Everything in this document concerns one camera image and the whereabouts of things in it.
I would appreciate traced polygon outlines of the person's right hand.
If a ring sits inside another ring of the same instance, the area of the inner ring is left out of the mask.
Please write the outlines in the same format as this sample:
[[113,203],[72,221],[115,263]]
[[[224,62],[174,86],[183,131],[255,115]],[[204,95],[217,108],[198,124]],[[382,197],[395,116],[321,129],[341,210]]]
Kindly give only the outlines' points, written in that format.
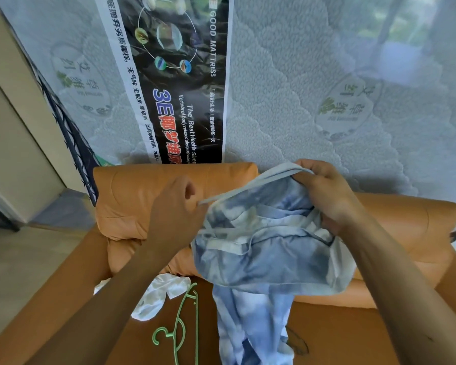
[[293,179],[306,187],[313,205],[336,222],[336,235],[364,228],[368,215],[334,165],[314,159],[298,159],[295,164],[304,171]]

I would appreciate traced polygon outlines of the person's left hand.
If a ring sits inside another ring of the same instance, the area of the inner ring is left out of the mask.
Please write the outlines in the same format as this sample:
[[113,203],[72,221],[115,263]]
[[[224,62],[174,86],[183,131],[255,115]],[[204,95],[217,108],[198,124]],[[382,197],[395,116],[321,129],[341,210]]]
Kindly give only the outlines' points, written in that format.
[[169,260],[187,247],[201,228],[189,228],[174,218],[172,180],[153,202],[145,246],[148,252]]

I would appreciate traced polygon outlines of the blue tie-dye garment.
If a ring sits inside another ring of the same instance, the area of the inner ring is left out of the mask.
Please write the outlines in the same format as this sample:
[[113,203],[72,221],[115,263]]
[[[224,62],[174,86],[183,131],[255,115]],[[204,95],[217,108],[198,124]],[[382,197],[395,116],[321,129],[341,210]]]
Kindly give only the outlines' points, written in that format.
[[283,163],[209,204],[191,243],[196,270],[213,284],[222,365],[292,365],[286,325],[296,296],[346,290],[356,263],[321,227],[304,171]]

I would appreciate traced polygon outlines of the person's left forearm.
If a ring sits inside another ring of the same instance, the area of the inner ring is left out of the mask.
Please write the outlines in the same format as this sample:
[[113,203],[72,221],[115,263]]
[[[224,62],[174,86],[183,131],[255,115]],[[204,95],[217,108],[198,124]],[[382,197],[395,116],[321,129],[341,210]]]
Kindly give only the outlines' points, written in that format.
[[141,297],[180,249],[166,241],[143,243],[24,365],[104,365]]

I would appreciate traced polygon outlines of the person's right forearm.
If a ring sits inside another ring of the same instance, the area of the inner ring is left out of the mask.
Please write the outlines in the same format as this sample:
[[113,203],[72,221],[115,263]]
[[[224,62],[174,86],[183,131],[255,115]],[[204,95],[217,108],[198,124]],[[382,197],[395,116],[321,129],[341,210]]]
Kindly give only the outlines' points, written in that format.
[[404,248],[364,210],[336,223],[400,365],[456,365],[456,313]]

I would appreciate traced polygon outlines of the orange leather sofa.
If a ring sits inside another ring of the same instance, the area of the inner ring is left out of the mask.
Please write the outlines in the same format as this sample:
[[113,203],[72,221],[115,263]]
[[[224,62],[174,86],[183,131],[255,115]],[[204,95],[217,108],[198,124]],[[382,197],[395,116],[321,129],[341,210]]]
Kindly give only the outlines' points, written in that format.
[[456,365],[456,203],[331,164],[97,167],[0,365]]

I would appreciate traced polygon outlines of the white cloth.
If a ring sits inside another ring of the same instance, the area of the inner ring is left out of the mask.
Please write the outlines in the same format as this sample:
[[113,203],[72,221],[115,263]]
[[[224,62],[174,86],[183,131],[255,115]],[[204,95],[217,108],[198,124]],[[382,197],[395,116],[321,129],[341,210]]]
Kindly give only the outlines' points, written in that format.
[[170,300],[187,292],[191,279],[170,273],[157,275],[135,306],[131,317],[137,321],[154,318],[164,306],[166,298]]

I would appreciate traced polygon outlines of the black printed mattress label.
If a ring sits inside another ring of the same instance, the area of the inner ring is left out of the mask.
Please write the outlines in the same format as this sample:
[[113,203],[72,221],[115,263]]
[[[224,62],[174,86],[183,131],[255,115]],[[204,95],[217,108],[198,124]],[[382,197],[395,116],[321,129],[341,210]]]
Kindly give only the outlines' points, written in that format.
[[233,0],[95,0],[150,163],[225,161]]

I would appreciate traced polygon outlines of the green plastic clothes hanger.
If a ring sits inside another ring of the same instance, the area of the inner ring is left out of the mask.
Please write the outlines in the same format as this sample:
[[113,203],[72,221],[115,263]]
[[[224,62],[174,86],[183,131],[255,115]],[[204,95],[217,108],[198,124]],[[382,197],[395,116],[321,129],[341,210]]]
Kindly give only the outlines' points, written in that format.
[[183,344],[186,340],[187,335],[187,327],[184,321],[181,318],[181,313],[186,303],[186,300],[189,298],[193,300],[193,305],[195,307],[195,365],[199,364],[199,348],[200,348],[200,340],[199,340],[199,295],[195,287],[197,283],[192,283],[188,287],[187,291],[185,292],[182,301],[178,307],[176,313],[176,319],[174,328],[172,331],[169,331],[165,326],[158,327],[152,334],[152,343],[156,346],[160,344],[158,340],[158,334],[163,333],[165,338],[170,338],[172,340],[173,346],[173,356],[175,365],[180,365],[179,362],[179,351],[182,349]]

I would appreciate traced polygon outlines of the white quilted mattress in plastic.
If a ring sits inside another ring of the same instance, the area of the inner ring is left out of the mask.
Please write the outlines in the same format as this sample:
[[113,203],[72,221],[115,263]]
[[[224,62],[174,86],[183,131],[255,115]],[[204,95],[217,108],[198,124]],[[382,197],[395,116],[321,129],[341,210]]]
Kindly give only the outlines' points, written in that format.
[[[98,162],[149,162],[95,0],[0,0]],[[456,202],[456,0],[234,0],[226,161]]]

